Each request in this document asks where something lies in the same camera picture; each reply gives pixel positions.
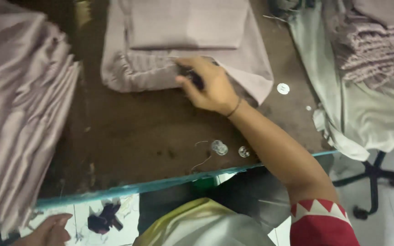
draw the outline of table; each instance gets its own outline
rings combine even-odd
[[[58,23],[84,68],[38,208],[158,190],[260,165],[254,154],[238,155],[248,143],[225,117],[194,108],[180,89],[118,93],[102,85],[107,0],[15,2],[45,12]],[[318,99],[287,26],[262,16],[268,14],[266,1],[250,2],[275,77],[274,89],[259,111],[311,154],[331,153],[333,148],[314,127]],[[278,93],[279,83],[287,84],[290,92]],[[229,152],[211,154],[214,140],[223,141]],[[195,145],[200,141],[208,142]]]

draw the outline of sleeve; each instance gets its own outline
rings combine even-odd
[[[291,246],[359,246],[347,213],[328,200],[302,200],[291,208]]]

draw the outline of hand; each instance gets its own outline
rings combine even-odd
[[[65,230],[71,214],[49,216],[30,235],[16,240],[12,246],[64,246],[71,239]]]
[[[199,91],[186,77],[176,77],[176,82],[182,86],[194,106],[222,115],[228,115],[235,109],[238,104],[238,96],[222,67],[214,65],[202,57],[177,58],[176,62],[193,68],[205,84],[203,91]]]

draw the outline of white tile floor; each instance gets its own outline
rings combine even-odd
[[[370,161],[373,161],[376,151],[372,152]],[[336,154],[336,160],[331,178],[337,180],[343,177],[351,176],[363,171],[363,166],[358,161],[350,160],[345,156]],[[383,163],[383,168],[394,170],[394,150],[387,154]],[[226,181],[230,175],[219,177],[220,182]],[[351,223],[355,234],[361,245],[364,246],[394,246],[394,188],[382,182],[379,186],[379,210],[375,215],[369,216],[366,221],[353,218],[352,208],[359,205],[362,208],[370,208],[370,187],[369,181],[361,180],[359,182],[347,185],[337,189],[340,202],[347,210],[351,217]],[[102,209],[101,201],[91,203],[70,205],[66,207],[54,208],[44,211],[43,215],[38,215],[30,225],[35,228],[48,215],[68,212],[75,216],[68,221],[66,229],[72,239],[67,245],[108,245],[122,246],[131,245],[136,238],[137,221],[139,218],[139,196],[131,195],[120,197],[122,207],[118,211],[119,220],[123,223],[123,230],[118,232],[112,228],[106,235],[98,235],[88,230],[87,218],[91,212],[99,212]],[[291,218],[288,218],[279,227],[273,230],[269,237],[277,246],[289,246]],[[21,234],[26,235],[31,232],[28,228],[24,229]]]

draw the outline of bracelet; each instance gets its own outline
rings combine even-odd
[[[236,104],[236,107],[232,110],[232,112],[230,112],[230,114],[228,114],[226,117],[229,118],[231,115],[233,115],[233,113],[235,113],[235,111],[239,108],[239,105],[241,104],[241,98],[238,97],[238,103]]]

